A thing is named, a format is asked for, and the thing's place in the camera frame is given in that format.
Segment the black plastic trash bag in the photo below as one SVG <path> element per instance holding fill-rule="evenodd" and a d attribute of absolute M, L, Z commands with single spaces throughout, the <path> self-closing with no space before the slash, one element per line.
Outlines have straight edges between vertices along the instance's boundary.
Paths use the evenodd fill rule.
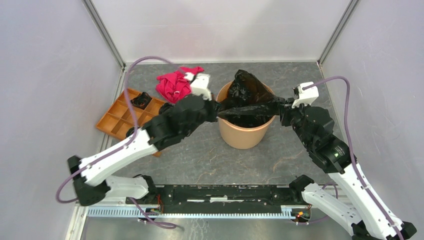
<path fill-rule="evenodd" d="M 286 101 L 271 93 L 252 73 L 239 69 L 226 97 L 219 102 L 218 117 L 238 127 L 256 128 L 278 116 Z"/>

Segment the orange trash bin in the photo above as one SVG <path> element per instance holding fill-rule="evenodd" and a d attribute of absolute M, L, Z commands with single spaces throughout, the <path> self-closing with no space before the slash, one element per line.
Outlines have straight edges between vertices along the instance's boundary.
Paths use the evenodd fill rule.
<path fill-rule="evenodd" d="M 219 111 L 244 107 L 251 104 L 244 100 L 228 99 L 229 89 L 232 84 L 232 82 L 229 82 L 224 85 L 216 96 L 216 101 L 220 103 Z M 274 117 L 268 117 L 267 119 L 267 122 L 256 127 L 241 127 L 233 124 L 227 119 L 219 118 L 219 131 L 222 139 L 231 147 L 241 150 L 250 149 L 263 139 Z"/>

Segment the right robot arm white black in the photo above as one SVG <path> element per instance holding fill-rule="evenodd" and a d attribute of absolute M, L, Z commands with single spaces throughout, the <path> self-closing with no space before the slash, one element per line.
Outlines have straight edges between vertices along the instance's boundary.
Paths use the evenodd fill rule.
<path fill-rule="evenodd" d="M 349 146 L 333 134 L 327 109 L 291 103 L 278 106 L 280 122 L 292 127 L 312 162 L 327 174 L 350 200 L 346 205 L 301 175 L 290 183 L 289 199 L 315 206 L 342 226 L 353 240 L 409 240 L 416 227 L 398 218 L 375 192 Z"/>

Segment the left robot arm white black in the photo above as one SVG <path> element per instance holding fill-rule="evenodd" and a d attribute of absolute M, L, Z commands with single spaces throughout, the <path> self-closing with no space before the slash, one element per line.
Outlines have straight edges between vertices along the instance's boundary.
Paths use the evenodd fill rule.
<path fill-rule="evenodd" d="M 153 203 L 157 190 L 150 176 L 118 177 L 115 172 L 180 143 L 201 124 L 215 122 L 218 109 L 219 103 L 215 100 L 190 94 L 112 147 L 90 157 L 70 157 L 67 162 L 76 201 L 82 206 L 110 198 L 133 198 L 145 204 Z"/>

